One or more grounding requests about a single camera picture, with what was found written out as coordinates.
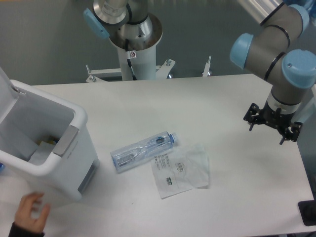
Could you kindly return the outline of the bare human hand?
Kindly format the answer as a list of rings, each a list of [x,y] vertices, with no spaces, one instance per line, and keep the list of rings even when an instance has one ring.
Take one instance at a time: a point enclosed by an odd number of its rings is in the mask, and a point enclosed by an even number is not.
[[[34,234],[41,234],[44,231],[47,218],[50,213],[50,204],[43,206],[37,218],[32,213],[39,210],[38,205],[42,203],[44,193],[33,192],[22,196],[18,209],[14,216],[14,224]]]

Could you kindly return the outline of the black sleeve forearm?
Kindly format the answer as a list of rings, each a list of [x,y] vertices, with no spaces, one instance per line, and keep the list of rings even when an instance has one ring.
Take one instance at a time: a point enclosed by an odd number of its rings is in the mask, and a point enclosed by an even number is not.
[[[11,225],[8,237],[44,237],[45,233],[34,233],[17,226],[14,222]]]

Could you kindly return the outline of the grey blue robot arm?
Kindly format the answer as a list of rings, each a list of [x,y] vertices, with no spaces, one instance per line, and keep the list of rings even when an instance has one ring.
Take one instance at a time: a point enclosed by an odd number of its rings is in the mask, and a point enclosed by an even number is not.
[[[230,60],[271,84],[263,108],[252,104],[244,116],[250,126],[276,129],[282,141],[296,141],[303,120],[295,118],[306,93],[316,82],[316,57],[288,48],[307,28],[308,12],[281,0],[241,0],[239,4],[264,28],[260,35],[242,34]],[[117,48],[123,80],[165,79],[167,64],[156,66],[156,45],[162,37],[160,21],[145,0],[96,0],[83,12],[90,29]]]

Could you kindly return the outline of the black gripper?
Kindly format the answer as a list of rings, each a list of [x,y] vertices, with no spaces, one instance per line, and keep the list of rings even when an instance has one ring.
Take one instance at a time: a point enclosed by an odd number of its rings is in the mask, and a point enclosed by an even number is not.
[[[249,124],[249,131],[253,129],[254,125],[261,125],[264,121],[265,125],[277,129],[282,136],[279,142],[280,145],[285,141],[296,142],[303,124],[301,122],[291,122],[292,114],[282,114],[280,110],[280,108],[273,110],[268,102],[265,103],[262,110],[257,104],[252,103],[243,120]]]

